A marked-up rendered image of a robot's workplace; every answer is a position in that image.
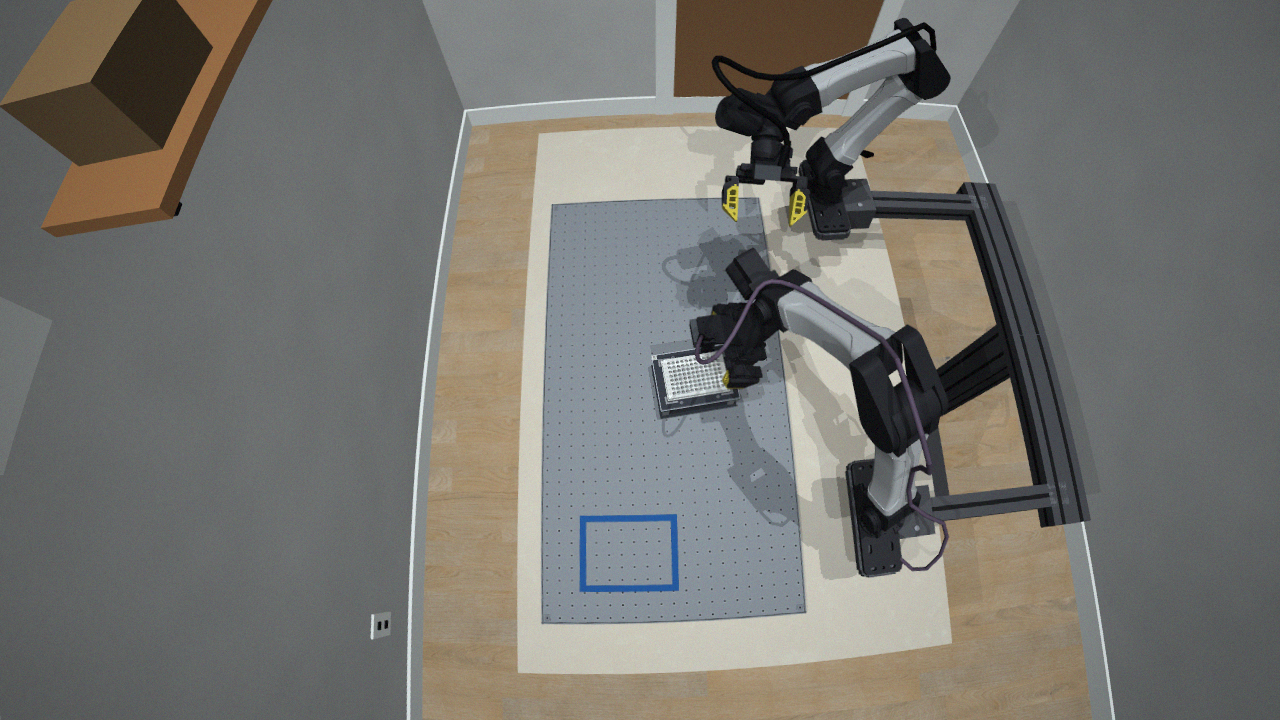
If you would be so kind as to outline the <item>grey perforated breadboard table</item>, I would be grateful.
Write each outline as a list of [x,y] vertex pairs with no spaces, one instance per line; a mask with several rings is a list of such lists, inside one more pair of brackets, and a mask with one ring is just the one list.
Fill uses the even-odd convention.
[[[541,411],[541,624],[806,612],[780,331],[735,407],[660,419],[652,355],[748,304],[724,269],[756,249],[759,197],[550,204]],[[677,514],[678,591],[580,592],[580,516]],[[671,521],[586,521],[586,585],[672,585]]]

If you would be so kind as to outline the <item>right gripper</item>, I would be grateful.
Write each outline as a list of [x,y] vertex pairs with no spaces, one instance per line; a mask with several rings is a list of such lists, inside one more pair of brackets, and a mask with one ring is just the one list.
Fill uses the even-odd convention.
[[[726,176],[722,190],[722,209],[737,222],[739,215],[739,183],[764,184],[765,181],[754,179],[753,158],[774,158],[783,143],[774,140],[756,140],[751,143],[750,164],[742,163],[736,169],[736,176]],[[797,167],[790,167],[790,174],[781,173],[781,181],[794,182],[788,200],[788,225],[794,225],[804,214],[809,202],[810,190],[806,190],[808,177],[796,176]],[[797,206],[797,208],[796,208]],[[731,209],[733,208],[733,209]],[[795,214],[797,211],[797,214]]]

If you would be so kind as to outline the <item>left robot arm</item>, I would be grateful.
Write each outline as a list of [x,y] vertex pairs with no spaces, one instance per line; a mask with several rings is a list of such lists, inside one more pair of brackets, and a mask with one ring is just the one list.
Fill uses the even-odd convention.
[[[812,278],[801,272],[791,270],[785,275],[771,272],[756,249],[749,249],[733,258],[733,263],[730,263],[724,272],[745,300],[750,299],[763,281],[788,281],[815,293],[863,324],[829,307],[819,299],[785,284],[762,287],[750,307],[753,323],[762,333],[773,334],[780,329],[783,333],[790,331],[801,334],[851,372],[859,419],[867,436],[876,445],[874,461],[854,462],[851,466],[861,568],[867,575],[900,571],[902,560],[899,530],[905,518],[916,511],[908,505],[908,483],[911,469],[919,464],[922,442],[902,382],[892,386],[890,380],[890,374],[897,368],[893,357],[884,350],[883,342],[888,342],[901,363],[904,352],[908,383],[927,441],[938,428],[940,416],[948,410],[948,398],[922,334],[913,325],[904,325],[893,332],[861,319],[828,299],[817,284],[812,283]],[[724,315],[690,319],[692,347],[696,348],[698,336],[704,333],[701,354],[716,351],[716,345],[724,345],[736,323],[736,316]],[[881,334],[884,341],[874,333]]]

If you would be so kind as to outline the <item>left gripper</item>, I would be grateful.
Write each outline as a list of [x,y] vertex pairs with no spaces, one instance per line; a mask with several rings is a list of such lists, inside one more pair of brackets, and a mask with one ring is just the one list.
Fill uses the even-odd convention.
[[[746,307],[745,305],[746,304],[742,302],[717,304],[713,305],[710,315],[722,314],[727,316],[736,316],[739,322],[739,318],[742,315],[742,311]],[[745,320],[742,322],[742,324],[737,331],[737,334],[739,338],[742,341],[742,345],[740,347],[728,345],[727,347],[730,354],[731,366],[728,366],[722,379],[727,389],[744,389],[749,386],[754,386],[760,382],[759,378],[763,377],[762,366],[753,366],[753,365],[758,361],[765,360],[767,356],[765,356],[764,341],[772,336],[762,333],[760,331],[756,329],[756,325],[753,324],[753,320],[750,318],[750,307],[748,310],[748,316],[745,318]]]

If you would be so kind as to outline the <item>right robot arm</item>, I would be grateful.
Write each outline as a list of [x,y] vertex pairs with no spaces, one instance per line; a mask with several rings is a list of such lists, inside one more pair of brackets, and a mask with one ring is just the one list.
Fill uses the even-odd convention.
[[[908,28],[915,28],[908,18],[895,20],[893,31],[883,37],[883,44],[835,61],[803,79],[774,79],[765,95],[739,88],[753,102],[773,113],[785,127],[797,129],[836,99],[886,78],[844,126],[826,138],[820,136],[808,149],[806,160],[803,160],[803,173],[809,178],[806,190],[810,190],[812,209],[820,233],[849,232],[849,217],[842,199],[842,188],[849,186],[845,176],[867,145],[908,108],[922,99],[936,97],[948,87],[951,77],[940,56],[918,31],[902,35],[902,29]],[[783,142],[780,127],[733,94],[718,104],[716,124],[722,129],[751,136],[753,141]],[[792,155],[792,147],[781,146],[774,158],[754,156],[754,179],[780,181],[781,173],[790,173],[788,158]]]

